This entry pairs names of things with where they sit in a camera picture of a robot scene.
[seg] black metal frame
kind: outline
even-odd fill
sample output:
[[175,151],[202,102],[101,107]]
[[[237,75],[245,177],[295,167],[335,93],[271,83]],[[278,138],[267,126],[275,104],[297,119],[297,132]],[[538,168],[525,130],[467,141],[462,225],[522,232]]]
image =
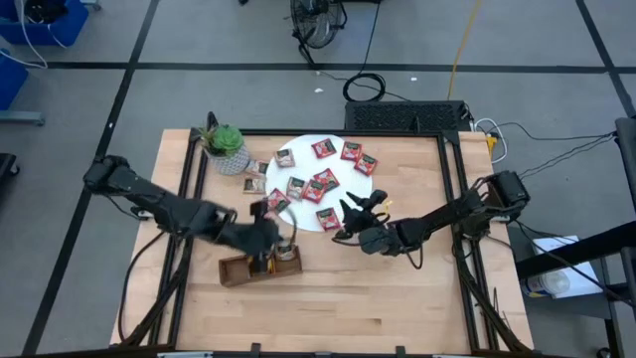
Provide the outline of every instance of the black metal frame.
[[[458,180],[459,180],[459,188],[460,191],[466,191],[468,190],[468,182],[467,182],[467,178],[466,178],[466,172],[465,172],[465,168],[464,168],[464,162],[463,162],[463,157],[462,157],[462,153],[461,153],[461,148],[460,148],[460,142],[459,142],[459,134],[457,131],[431,131],[431,132],[413,132],[413,133],[409,133],[409,132],[395,132],[395,131],[386,131],[386,130],[367,130],[367,131],[352,131],[352,130],[333,130],[333,129],[309,129],[309,130],[304,130],[304,129],[242,129],[241,132],[243,133],[243,135],[245,136],[263,136],[263,135],[276,135],[276,136],[297,136],[297,135],[303,135],[303,134],[333,134],[333,135],[339,135],[339,136],[381,136],[381,137],[424,137],[424,138],[435,138],[436,142],[437,142],[437,149],[439,152],[439,161],[440,161],[440,166],[441,166],[441,174],[442,174],[442,180],[444,183],[444,192],[445,192],[445,196],[446,196],[446,200],[447,201],[451,201],[454,199],[454,195],[453,195],[453,185],[452,185],[452,179],[451,179],[451,175],[450,175],[450,167],[449,167],[449,163],[448,163],[448,156],[447,156],[447,151],[446,151],[446,143],[450,143],[452,146],[452,150],[453,150],[453,156],[454,156],[454,160],[455,160],[455,164],[456,164],[456,170],[457,170],[457,175],[458,175]],[[192,161],[194,158],[194,142],[191,141],[189,143],[188,146],[188,151],[186,153],[186,158],[185,158],[185,162],[184,162],[184,171],[182,173],[182,182],[180,183],[180,189],[179,189],[179,195],[185,195],[185,193],[187,192],[187,181],[189,179],[189,174],[190,174],[190,168],[192,167]],[[195,188],[195,193],[194,196],[196,198],[201,198],[202,195],[202,191],[203,191],[203,183],[205,181],[205,171],[206,171],[206,164],[207,164],[207,160],[205,160],[205,154],[202,153],[202,158],[201,158],[201,162],[199,165],[199,172],[197,173],[197,181],[196,181],[196,188]],[[464,250],[463,250],[463,246],[462,246],[462,233],[460,232],[460,229],[458,226],[453,226],[452,228],[452,237],[453,237],[453,246],[455,247],[455,258],[456,258],[456,264],[457,264],[457,268],[458,270],[462,270],[462,269],[467,269],[467,265],[465,262],[465,259],[463,259],[465,257],[464,254]],[[168,249],[166,251],[166,261],[164,262],[164,266],[163,266],[163,273],[162,273],[162,282],[161,284],[165,284],[165,282],[167,282],[167,280],[169,279],[170,275],[169,273],[172,271],[172,267],[173,267],[173,263],[174,263],[174,258],[176,255],[176,251],[178,248],[178,245],[176,245],[176,239],[172,239],[171,238],[171,243],[173,245],[169,245]],[[185,245],[192,245],[193,244],[193,239],[189,238],[186,239]],[[477,277],[473,277],[474,281],[477,283],[477,285],[479,286],[481,293],[484,295],[485,299],[487,300],[487,302],[490,302],[490,299],[488,298],[488,285],[486,282],[486,275],[484,272],[484,267],[483,267],[483,261],[482,261],[482,256],[481,256],[481,251],[479,249],[479,244],[478,243],[471,243],[471,250],[473,251],[473,254],[471,255],[473,258],[473,265],[475,268],[475,272]],[[184,253],[188,253],[186,257],[183,257],[182,260],[187,260],[188,262],[190,261],[190,255],[192,253],[192,250],[184,250]],[[168,333],[168,345],[174,347],[176,346],[176,342],[177,342],[177,336],[179,333],[179,326],[181,323],[181,312],[183,309],[183,301],[184,301],[184,296],[185,296],[185,288],[186,288],[186,284],[187,284],[187,274],[186,274],[186,278],[184,279],[184,282],[182,282],[182,284],[179,286],[177,293],[176,293],[176,299],[174,300],[174,307],[173,307],[173,315],[172,315],[172,319],[170,322],[170,327],[169,327],[169,333]],[[463,310],[464,310],[464,316],[465,316],[465,320],[466,320],[466,330],[467,330],[467,335],[468,335],[468,340],[469,340],[469,346],[472,352],[477,352],[477,351],[481,351],[482,354],[484,352],[490,352],[490,351],[498,351],[499,350],[499,344],[498,344],[498,340],[497,340],[497,333],[495,332],[495,328],[493,323],[488,319],[488,317],[484,316],[484,320],[485,320],[485,324],[486,324],[486,333],[487,333],[487,339],[488,339],[488,350],[482,350],[479,346],[479,337],[478,337],[478,332],[477,332],[477,327],[476,327],[476,319],[475,319],[475,314],[474,314],[474,310],[473,310],[473,303],[472,303],[472,298],[471,298],[471,292],[469,290],[469,288],[465,285],[465,284],[460,284],[460,291],[461,291],[461,295],[462,295],[462,304],[463,304]],[[161,323],[157,322],[156,326],[154,327],[154,330],[151,334],[151,337],[153,340],[150,341],[150,344],[157,344],[157,339],[156,337],[158,337],[159,335],[159,325]],[[399,351],[401,350],[401,347],[397,347],[397,355],[399,355]],[[220,357],[220,356],[228,356],[228,357],[253,357],[253,349],[252,352],[217,352],[215,351],[215,356],[216,357]],[[257,354],[259,354],[260,356],[267,356],[269,353],[265,353],[259,352],[259,348],[258,348],[258,352]],[[286,353],[286,354],[281,354],[281,353],[271,353],[274,356],[298,356],[298,357],[302,357],[302,356],[311,356],[314,357],[315,353]],[[334,353],[332,355],[333,356],[348,356],[348,357],[353,357],[353,356],[361,356],[361,357],[393,357],[395,355],[391,355],[391,354],[385,354],[385,355],[377,355],[377,354],[355,354],[355,355],[339,355]],[[418,355],[421,357],[429,357],[430,355]]]

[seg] potted plant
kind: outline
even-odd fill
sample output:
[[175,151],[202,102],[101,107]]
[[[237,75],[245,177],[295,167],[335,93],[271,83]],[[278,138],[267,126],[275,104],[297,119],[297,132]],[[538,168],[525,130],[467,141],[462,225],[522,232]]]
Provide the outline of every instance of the potted plant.
[[199,128],[199,135],[214,167],[224,175],[242,173],[249,164],[249,152],[240,130],[232,125],[219,125],[211,112],[208,124],[210,129]]

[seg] white plate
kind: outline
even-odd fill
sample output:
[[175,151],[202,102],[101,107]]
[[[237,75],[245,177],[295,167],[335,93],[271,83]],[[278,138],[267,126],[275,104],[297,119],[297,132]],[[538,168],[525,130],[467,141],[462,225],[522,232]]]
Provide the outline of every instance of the white plate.
[[[331,139],[338,153],[323,159],[318,159],[311,144],[327,138]],[[373,188],[372,178],[355,170],[355,163],[353,161],[340,159],[344,143],[345,141],[342,138],[335,135],[302,135],[288,141],[285,145],[280,147],[280,149],[291,149],[294,155],[294,161],[296,162],[295,167],[279,168],[278,164],[276,164],[276,160],[273,158],[269,162],[266,173],[267,183],[265,184],[267,194],[270,194],[274,188],[277,188],[280,192],[285,194],[290,176],[302,179],[306,183],[310,179],[313,179],[315,174],[327,168],[331,169],[336,179],[338,179],[338,182],[340,182],[340,186],[332,189],[322,197],[320,204],[315,204],[305,199],[297,201],[290,198],[291,205],[289,205],[289,209],[296,216],[298,229],[322,232],[323,229],[320,222],[318,222],[318,218],[316,218],[316,212],[327,208],[334,208],[336,210],[338,220],[340,220],[342,224],[344,214],[340,206],[340,199],[344,199],[352,208],[356,207],[345,193],[350,192],[361,198],[368,198],[371,195]],[[287,211],[280,213],[279,216],[285,223],[293,225]]]

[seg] plant pot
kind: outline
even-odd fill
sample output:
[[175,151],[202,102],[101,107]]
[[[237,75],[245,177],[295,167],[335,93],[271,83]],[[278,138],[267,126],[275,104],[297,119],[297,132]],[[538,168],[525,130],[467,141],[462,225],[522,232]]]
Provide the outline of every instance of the plant pot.
[[240,149],[229,156],[214,156],[206,150],[206,154],[212,165],[223,175],[241,174],[249,164],[249,152],[247,147],[242,145]]

